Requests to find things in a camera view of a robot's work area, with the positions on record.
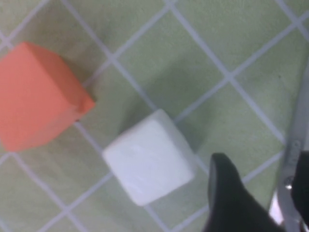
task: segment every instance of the grid line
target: grid line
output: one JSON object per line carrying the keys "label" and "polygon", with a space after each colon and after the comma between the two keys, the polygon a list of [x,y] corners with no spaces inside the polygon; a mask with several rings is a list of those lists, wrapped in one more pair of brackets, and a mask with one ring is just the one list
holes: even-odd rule
{"label": "grid line", "polygon": [[[256,169],[248,173],[246,176],[244,176],[241,180],[243,184],[248,183],[253,178],[255,178],[257,175],[259,175],[261,172],[263,172],[265,169],[270,167],[273,163],[277,162],[283,155],[283,151],[279,152],[278,154],[274,155],[264,163],[262,163],[260,166],[258,166]],[[175,226],[171,232],[179,232],[183,230],[185,227],[190,225],[193,221],[198,219],[200,216],[202,216],[204,213],[206,213],[209,210],[209,205],[205,205],[204,207],[200,208],[199,210],[195,211],[192,215],[187,217],[184,221],[182,221],[180,224]]]}
{"label": "grid line", "polygon": [[[31,11],[31,13],[30,13],[30,16],[28,15],[26,18],[25,18],[25,20],[21,23],[21,25],[19,25],[11,34],[10,34],[10,36],[8,37],[8,40],[2,40],[2,44],[0,45],[0,49],[1,48],[3,48],[3,44],[5,44],[5,45],[7,45],[8,47],[10,47],[10,45],[11,45],[11,43],[10,43],[10,40],[24,27],[24,25],[26,24],[26,23],[28,23],[29,21],[30,21],[30,19],[40,10],[40,8],[41,7],[43,7],[43,5],[44,4],[46,4],[47,2],[48,2],[49,0],[43,0],[43,1],[41,1],[41,3],[36,7],[36,8],[34,8],[32,11]],[[156,16],[156,21],[160,18],[160,17],[162,17],[167,11],[168,11],[168,9],[169,9],[169,7],[170,6],[165,6],[161,11],[160,11],[160,14],[156,14],[155,16]],[[135,37],[135,39],[129,39],[129,41],[130,41],[130,43],[128,43],[128,45],[127,46],[123,46],[123,48],[122,48],[122,50],[117,50],[116,51],[116,53],[114,54],[114,56],[113,56],[113,54],[111,54],[110,53],[110,56],[108,56],[108,58],[109,58],[109,60],[111,60],[110,61],[110,63],[113,63],[114,65],[115,65],[115,62],[116,63],[118,63],[119,65],[120,65],[120,63],[116,60],[117,59],[117,57],[118,56],[120,56],[126,49],[128,49],[143,33],[145,33],[145,31],[147,31],[153,24],[151,24],[151,23],[149,23],[149,25],[148,25],[148,27],[145,27],[144,28],[144,31],[141,31],[141,33],[138,35],[138,36],[136,36]],[[267,162],[274,162],[274,161],[276,161],[277,159],[276,158],[271,158],[271,159],[269,159]]]}
{"label": "grid line", "polygon": [[[43,191],[47,193],[47,195],[56,203],[56,205],[61,210],[66,210],[66,206],[64,203],[60,200],[60,198],[50,189],[50,187],[43,182],[27,165],[26,163],[21,159],[21,157],[17,153],[10,153],[10,155],[16,160],[17,164],[19,165],[22,170],[31,178],[31,180],[34,181]],[[68,218],[70,221],[75,225],[75,227],[80,232],[87,232],[88,230],[82,225],[82,223],[71,213],[67,213]]]}
{"label": "grid line", "polygon": [[302,25],[301,22],[298,21],[297,17],[293,13],[293,11],[287,6],[287,4],[283,0],[274,0],[278,6],[281,8],[281,10],[285,13],[285,15],[297,25],[300,33],[305,37],[305,39],[309,42],[309,33],[305,29],[305,27]]}
{"label": "grid line", "polygon": [[[10,153],[6,153],[0,158],[0,166],[10,157]],[[4,232],[11,232],[11,230],[8,228],[8,226],[4,223],[4,221],[0,218],[0,228]]]}
{"label": "grid line", "polygon": [[86,192],[80,195],[73,203],[71,203],[66,210],[60,212],[57,216],[52,218],[49,222],[47,222],[42,228],[38,230],[38,232],[45,232],[49,228],[51,228],[55,223],[64,218],[70,211],[72,211],[75,207],[77,207],[80,203],[86,200],[90,195],[92,195],[95,191],[97,191],[100,187],[102,187],[107,181],[109,181],[113,177],[112,173],[106,174],[101,180],[99,180],[95,185],[90,187]]}
{"label": "grid line", "polygon": [[157,106],[151,101],[151,99],[147,96],[144,90],[138,85],[138,83],[134,80],[134,78],[129,74],[129,72],[125,70],[125,68],[117,61],[117,59],[109,51],[107,46],[100,40],[100,38],[93,32],[93,30],[84,21],[84,19],[78,14],[76,9],[67,0],[61,0],[61,2],[66,6],[68,11],[80,23],[80,25],[84,28],[84,30],[88,33],[88,35],[96,42],[96,44],[100,47],[102,52],[113,63],[113,65],[118,69],[118,71],[123,75],[123,77],[133,86],[133,88],[137,91],[137,93],[144,99],[144,101],[148,104],[148,106],[152,110],[156,110]]}
{"label": "grid line", "polygon": [[[309,17],[309,12],[305,12],[302,16],[300,16],[299,21],[304,21]],[[243,70],[245,70],[247,67],[249,67],[251,64],[253,64],[258,58],[260,58],[264,53],[266,53],[271,47],[276,45],[281,39],[283,39],[286,35],[288,35],[292,30],[296,28],[295,24],[290,24],[286,29],[281,31],[279,34],[277,34],[274,38],[272,38],[270,41],[268,41],[265,45],[263,45],[259,50],[257,50],[255,53],[253,53],[246,61],[244,61],[241,65],[239,65],[237,68],[235,68],[231,72],[232,77],[236,77],[238,74],[240,74]],[[190,113],[192,113],[194,110],[196,110],[204,101],[206,101],[208,98],[210,98],[214,93],[219,91],[222,87],[227,84],[229,78],[225,77],[221,82],[219,82],[217,85],[215,85],[212,89],[210,89],[208,92],[203,94],[201,97],[199,97],[197,100],[195,100],[192,104],[190,104],[187,108],[185,108],[175,119],[175,123],[180,122],[184,118],[186,118]]]}
{"label": "grid line", "polygon": [[[174,6],[172,2],[169,0],[165,0],[165,2],[170,6],[171,11],[175,15],[175,17],[178,19],[178,21],[183,25],[183,27],[188,31],[188,33],[191,35],[191,37],[195,41],[200,41],[199,34],[194,30],[194,28],[190,25],[190,23],[182,16],[182,14],[178,11],[178,9]],[[221,73],[229,80],[229,82],[232,84],[232,86],[236,89],[236,91],[242,96],[242,98],[248,103],[248,105],[253,109],[253,111],[256,113],[256,115],[260,118],[260,120],[270,129],[270,131],[275,135],[275,137],[281,141],[283,144],[285,144],[285,138],[283,134],[276,128],[276,126],[272,123],[272,121],[266,116],[266,114],[260,109],[260,107],[254,102],[254,100],[250,97],[249,94],[246,93],[246,91],[238,84],[237,80],[234,78],[234,76],[231,75],[230,72],[227,71],[227,69],[224,67],[223,63],[218,59],[215,58],[214,53],[209,49],[206,43],[198,43],[198,45],[201,47],[201,49],[208,55],[212,61],[215,63],[217,68],[221,71]]]}

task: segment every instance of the white grid line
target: white grid line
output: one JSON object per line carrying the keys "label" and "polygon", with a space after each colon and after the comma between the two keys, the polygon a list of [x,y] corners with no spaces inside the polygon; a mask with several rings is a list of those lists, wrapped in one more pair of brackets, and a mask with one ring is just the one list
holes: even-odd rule
{"label": "white grid line", "polygon": [[156,110],[157,106],[151,101],[144,90],[138,85],[134,78],[129,74],[127,70],[117,61],[114,55],[108,50],[107,46],[100,40],[100,38],[93,32],[89,25],[84,21],[84,19],[78,14],[75,8],[67,1],[61,0],[61,2],[67,7],[68,11],[75,17],[75,19],[80,23],[88,35],[96,42],[100,47],[102,52],[107,56],[107,58],[113,63],[113,65],[118,69],[118,71],[124,76],[124,78],[133,86],[137,93],[144,99],[148,106],[152,110]]}
{"label": "white grid line", "polygon": [[[59,197],[50,189],[50,187],[43,182],[20,158],[17,153],[10,153],[10,155],[16,160],[17,164],[24,170],[24,172],[36,183],[43,191],[47,193],[47,195],[56,203],[56,205],[63,211],[66,210],[66,206],[64,203],[59,199]],[[76,228],[80,232],[87,232],[88,230],[82,225],[82,223],[72,214],[67,213],[68,218],[70,221],[76,226]]]}
{"label": "white grid line", "polygon": [[[4,154],[1,158],[0,158],[0,166],[10,157],[10,153],[6,153]],[[8,226],[4,223],[4,221],[0,218],[0,228],[4,231],[4,232],[11,232],[11,230],[8,228]]]}
{"label": "white grid line", "polygon": [[90,189],[84,192],[81,196],[79,196],[73,203],[67,206],[66,210],[63,210],[57,216],[52,218],[49,222],[47,222],[42,228],[38,230],[38,232],[45,232],[49,228],[51,228],[55,223],[64,218],[70,211],[72,211],[75,207],[77,207],[80,203],[86,200],[91,194],[97,191],[100,187],[102,187],[107,181],[109,181],[113,177],[112,173],[108,173],[101,180],[99,180],[95,185],[93,185]]}
{"label": "white grid line", "polygon": [[[191,37],[195,41],[200,41],[200,37],[198,33],[193,29],[193,27],[189,24],[189,22],[181,15],[181,13],[177,10],[172,2],[169,0],[165,0],[167,4],[170,6],[173,14],[178,19],[178,21],[183,25],[183,27],[188,31]],[[294,21],[293,24],[296,27],[299,20]],[[198,43],[198,45],[202,48],[203,51],[213,60],[218,69],[222,72],[222,74],[229,80],[229,82],[233,85],[233,87],[239,92],[242,98],[248,103],[248,105],[253,109],[256,115],[260,118],[260,120],[271,130],[271,132],[275,135],[275,137],[285,144],[285,138],[283,134],[276,128],[276,126],[272,123],[272,121],[266,116],[266,114],[260,109],[260,107],[254,102],[254,100],[250,97],[249,94],[238,84],[237,80],[235,80],[234,76],[229,73],[222,62],[215,58],[215,54],[210,51],[205,43]]]}
{"label": "white grid line", "polygon": [[[256,169],[254,169],[252,172],[248,173],[245,177],[243,177],[241,180],[244,184],[251,181],[253,178],[258,176],[261,172],[263,172],[265,169],[270,167],[273,163],[277,162],[283,155],[283,151],[279,152],[278,154],[274,155],[270,159],[268,159],[266,162],[262,163],[260,166],[258,166]],[[198,219],[200,216],[202,216],[204,213],[206,213],[209,209],[209,205],[202,207],[201,209],[194,212],[192,215],[187,217],[183,222],[175,226],[171,232],[179,232],[183,230],[185,227],[190,225],[193,221]]]}
{"label": "white grid line", "polygon": [[202,207],[201,209],[195,211],[192,215],[187,217],[184,221],[182,221],[180,224],[175,226],[171,232],[179,232],[182,231],[185,227],[189,226],[192,222],[194,222],[196,219],[198,219],[200,216],[202,216],[204,213],[208,212],[209,205]]}
{"label": "white grid line", "polygon": [[301,22],[298,21],[298,18],[295,16],[293,11],[285,4],[283,0],[274,0],[279,7],[282,9],[282,11],[285,13],[285,15],[294,23],[297,25],[300,33],[303,34],[305,39],[309,42],[309,33],[306,30],[306,28],[302,25]]}
{"label": "white grid line", "polygon": [[[300,16],[299,21],[302,22],[303,20],[307,19],[308,17],[309,17],[309,12],[306,12],[302,16]],[[253,64],[259,57],[261,57],[264,53],[266,53],[271,47],[276,45],[281,39],[283,39],[286,35],[288,35],[295,28],[296,28],[295,24],[289,25],[286,29],[284,29],[282,32],[280,32],[278,35],[276,35],[274,38],[272,38],[269,42],[267,42],[265,45],[263,45],[259,50],[257,50],[255,53],[253,53],[241,65],[239,65],[237,68],[235,68],[231,72],[230,76],[235,77],[238,74],[240,74],[243,70],[245,70],[247,67],[249,67],[251,64]],[[215,94],[217,91],[219,91],[219,89],[224,87],[228,83],[230,76],[225,77],[221,82],[219,82],[217,85],[215,85],[212,89],[210,89],[208,92],[206,92],[201,97],[199,97],[195,102],[193,102],[187,108],[185,108],[174,119],[175,123],[178,123],[181,120],[183,120],[184,118],[186,118],[190,113],[192,113],[194,110],[196,110],[204,101],[206,101],[213,94]]]}
{"label": "white grid line", "polygon": [[80,122],[75,122],[74,126],[82,134],[82,136],[93,146],[95,151],[101,156],[103,148],[90,136],[87,130]]}
{"label": "white grid line", "polygon": [[240,86],[240,84],[234,79],[230,79],[230,83],[234,86],[237,92],[242,96],[242,98],[247,102],[247,104],[253,109],[262,122],[270,129],[270,131],[275,135],[275,137],[282,143],[285,144],[285,138],[283,134],[276,128],[272,121],[264,114],[261,108],[254,102],[254,100],[249,96],[249,94]]}
{"label": "white grid line", "polygon": [[148,215],[155,221],[155,223],[161,228],[161,230],[163,230],[163,232],[169,232],[168,227],[150,205],[146,205],[143,208],[146,210]]}

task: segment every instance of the block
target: block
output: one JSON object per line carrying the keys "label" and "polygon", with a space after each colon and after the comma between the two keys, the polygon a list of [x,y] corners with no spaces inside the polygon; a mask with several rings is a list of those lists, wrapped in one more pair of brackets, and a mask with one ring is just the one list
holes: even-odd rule
{"label": "block", "polygon": [[102,156],[139,206],[188,183],[196,172],[189,144],[163,110],[121,134]]}
{"label": "block", "polygon": [[0,60],[0,140],[7,151],[51,141],[93,107],[57,54],[21,43]]}

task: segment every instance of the foam cube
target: foam cube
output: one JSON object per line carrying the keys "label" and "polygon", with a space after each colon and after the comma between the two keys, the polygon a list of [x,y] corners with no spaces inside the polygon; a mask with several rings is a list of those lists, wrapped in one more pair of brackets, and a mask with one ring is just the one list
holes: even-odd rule
{"label": "foam cube", "polygon": [[21,43],[0,61],[0,140],[7,151],[49,142],[92,107],[57,54]]}
{"label": "foam cube", "polygon": [[167,195],[195,176],[194,154],[163,110],[121,134],[102,155],[139,206]]}

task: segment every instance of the orange cube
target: orange cube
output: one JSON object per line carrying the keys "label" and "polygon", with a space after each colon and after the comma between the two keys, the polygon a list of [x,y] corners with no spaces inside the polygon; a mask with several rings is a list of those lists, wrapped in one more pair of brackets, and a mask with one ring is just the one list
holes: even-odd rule
{"label": "orange cube", "polygon": [[51,51],[21,43],[0,61],[0,140],[8,151],[51,141],[94,105]]}

